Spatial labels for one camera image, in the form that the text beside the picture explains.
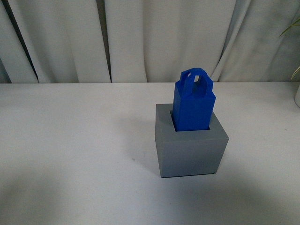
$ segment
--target white curtain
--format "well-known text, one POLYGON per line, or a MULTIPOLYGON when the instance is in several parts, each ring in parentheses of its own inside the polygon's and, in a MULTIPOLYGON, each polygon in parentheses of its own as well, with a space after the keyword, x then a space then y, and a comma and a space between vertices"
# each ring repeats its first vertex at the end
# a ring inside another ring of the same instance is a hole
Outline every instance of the white curtain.
MULTIPOLYGON (((278 37, 299 1, 106 0, 105 13, 102 1, 8 1, 40 83, 174 82, 193 67, 214 81, 290 81, 300 66, 300 28, 278 37)), ((37 82, 0 10, 0 76, 37 82)))
POLYGON ((10 0, 40 83, 110 82, 94 0, 10 0))
POLYGON ((0 82, 38 82, 2 3, 0 3, 0 82))

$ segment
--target blue handle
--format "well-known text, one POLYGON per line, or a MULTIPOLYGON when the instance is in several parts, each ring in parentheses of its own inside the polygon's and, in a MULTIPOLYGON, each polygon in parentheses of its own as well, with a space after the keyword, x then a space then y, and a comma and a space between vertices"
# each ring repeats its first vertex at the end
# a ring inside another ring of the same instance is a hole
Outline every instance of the blue handle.
POLYGON ((213 81, 208 77, 207 73, 201 68, 192 68, 181 73, 179 85, 182 88, 182 98, 187 98, 193 93, 195 77, 199 76, 196 85, 202 90, 204 96, 208 92, 212 92, 213 81))

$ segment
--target white object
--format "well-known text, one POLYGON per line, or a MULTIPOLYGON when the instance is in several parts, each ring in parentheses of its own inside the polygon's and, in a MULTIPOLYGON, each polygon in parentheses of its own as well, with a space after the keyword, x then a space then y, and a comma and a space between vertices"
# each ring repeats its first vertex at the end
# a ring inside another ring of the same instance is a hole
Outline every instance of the white object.
POLYGON ((160 178, 156 104, 174 83, 0 84, 3 224, 300 224, 296 85, 215 83, 214 175, 160 178))

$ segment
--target curtain fold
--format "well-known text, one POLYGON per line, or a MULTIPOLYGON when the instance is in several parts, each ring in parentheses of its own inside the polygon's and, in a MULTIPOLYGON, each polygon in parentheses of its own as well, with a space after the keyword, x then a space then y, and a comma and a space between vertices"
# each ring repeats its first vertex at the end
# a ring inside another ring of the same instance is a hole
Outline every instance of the curtain fold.
POLYGON ((15 29, 0 2, 0 82, 37 83, 15 29))
POLYGON ((40 83, 110 82, 94 0, 11 0, 40 83))
POLYGON ((212 78, 220 82, 290 81, 300 65, 300 29, 279 37, 299 13, 294 0, 237 0, 233 34, 212 78))
POLYGON ((143 0, 105 1, 112 82, 147 82, 143 0))

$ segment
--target gray square base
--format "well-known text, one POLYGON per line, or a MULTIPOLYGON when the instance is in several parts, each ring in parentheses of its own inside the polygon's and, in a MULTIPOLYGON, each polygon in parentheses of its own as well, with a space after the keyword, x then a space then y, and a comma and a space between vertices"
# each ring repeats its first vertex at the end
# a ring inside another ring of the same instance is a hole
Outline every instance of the gray square base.
POLYGON ((160 176, 179 177, 216 173, 228 136, 212 113, 209 130, 176 132, 173 104, 156 105, 155 143, 160 176))

